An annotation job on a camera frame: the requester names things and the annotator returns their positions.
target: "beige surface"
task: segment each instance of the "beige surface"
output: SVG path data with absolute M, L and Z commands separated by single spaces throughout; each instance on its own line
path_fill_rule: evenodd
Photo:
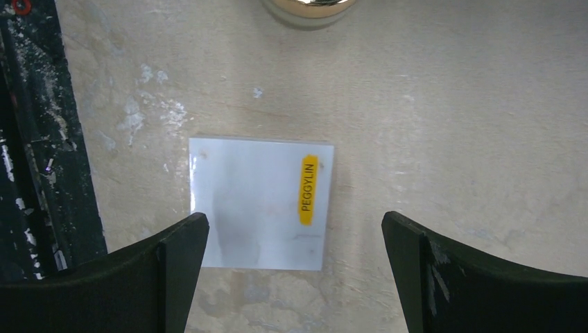
M 58 9 L 111 251 L 187 214 L 192 135 L 336 145 L 323 272 L 203 269 L 189 332 L 405 332 L 388 210 L 588 275 L 588 2 L 362 0 L 314 32 L 257 0 Z

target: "yellow label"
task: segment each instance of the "yellow label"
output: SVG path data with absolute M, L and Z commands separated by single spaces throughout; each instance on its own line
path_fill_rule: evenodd
M 302 169 L 300 171 L 298 215 L 300 215 L 300 224 L 302 225 L 312 225 L 317 176 L 318 156 L 308 155 L 302 159 Z

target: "round metallic object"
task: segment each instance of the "round metallic object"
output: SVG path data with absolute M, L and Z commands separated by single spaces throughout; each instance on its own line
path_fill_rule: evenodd
M 278 19 L 301 28 L 321 28 L 340 19 L 356 0 L 262 0 Z

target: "gold lid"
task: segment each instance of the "gold lid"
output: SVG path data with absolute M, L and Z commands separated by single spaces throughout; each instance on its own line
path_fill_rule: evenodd
M 290 14 L 309 19 L 322 19 L 348 9 L 356 0 L 271 0 Z

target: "white square box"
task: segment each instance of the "white square box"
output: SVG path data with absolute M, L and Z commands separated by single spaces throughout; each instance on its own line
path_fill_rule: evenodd
M 196 137 L 190 208 L 210 223 L 203 267 L 320 271 L 334 147 Z

